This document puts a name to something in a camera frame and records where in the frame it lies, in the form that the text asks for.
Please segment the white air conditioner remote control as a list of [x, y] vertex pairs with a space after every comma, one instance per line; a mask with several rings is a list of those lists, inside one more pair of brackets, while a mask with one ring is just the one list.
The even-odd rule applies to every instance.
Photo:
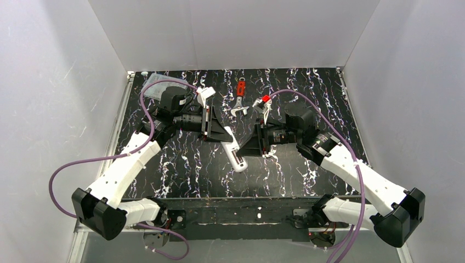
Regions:
[[226, 153], [226, 156], [233, 170], [237, 173], [241, 173], [248, 168], [248, 163], [244, 158], [236, 154], [240, 147], [234, 137], [234, 134], [231, 128], [229, 126], [226, 126], [225, 130], [232, 137], [233, 142], [221, 142], [221, 145]]

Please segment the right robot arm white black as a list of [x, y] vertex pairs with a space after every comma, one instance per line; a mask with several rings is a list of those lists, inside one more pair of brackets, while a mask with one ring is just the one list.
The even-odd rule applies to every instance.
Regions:
[[423, 221], [425, 194], [407, 190], [355, 161], [335, 135], [317, 128], [315, 113], [304, 104], [285, 107], [284, 122], [258, 118], [251, 136], [240, 146], [240, 157], [264, 157], [272, 145], [295, 144], [297, 151], [320, 168], [331, 172], [364, 195], [366, 204], [323, 195], [300, 225], [330, 222], [361, 224], [392, 247], [402, 247]]

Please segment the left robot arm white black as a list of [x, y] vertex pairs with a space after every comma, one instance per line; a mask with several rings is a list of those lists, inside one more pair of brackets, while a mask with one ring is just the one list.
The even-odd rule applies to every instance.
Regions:
[[117, 237], [126, 226], [144, 221], [163, 224], [166, 206], [155, 198], [123, 202], [122, 197], [148, 161], [156, 156], [166, 142], [179, 130], [196, 132], [205, 142], [219, 142], [235, 170], [244, 167], [236, 156], [238, 144], [229, 127], [224, 127], [207, 100], [215, 94], [212, 87], [196, 91], [200, 109], [190, 110], [192, 95], [181, 87], [171, 86], [161, 94], [154, 110], [148, 111], [132, 134], [120, 158], [103, 175], [83, 190], [72, 195], [75, 213], [80, 223], [106, 240]]

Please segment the clear plastic screw box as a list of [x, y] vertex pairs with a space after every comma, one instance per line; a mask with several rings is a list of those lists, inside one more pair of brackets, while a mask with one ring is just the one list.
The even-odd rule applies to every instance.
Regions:
[[143, 89], [149, 86], [147, 90], [144, 92], [144, 97], [149, 99], [160, 100], [162, 93], [166, 90], [169, 83], [159, 81], [169, 79], [171, 78], [168, 76], [161, 75], [158, 73], [152, 73], [143, 84]]

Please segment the red handled adjustable wrench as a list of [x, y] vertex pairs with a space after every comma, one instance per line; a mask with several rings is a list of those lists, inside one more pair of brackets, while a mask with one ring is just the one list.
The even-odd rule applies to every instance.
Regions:
[[240, 77], [236, 86], [236, 103], [231, 108], [231, 115], [237, 117], [238, 113], [242, 113], [244, 116], [247, 115], [248, 106], [243, 106], [242, 101], [245, 95], [246, 80], [245, 77]]

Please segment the black front mounting rail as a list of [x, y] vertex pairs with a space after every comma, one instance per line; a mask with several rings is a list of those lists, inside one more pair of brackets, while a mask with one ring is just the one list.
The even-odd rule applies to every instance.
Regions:
[[320, 197], [163, 198], [169, 229], [189, 241], [285, 239], [308, 242]]

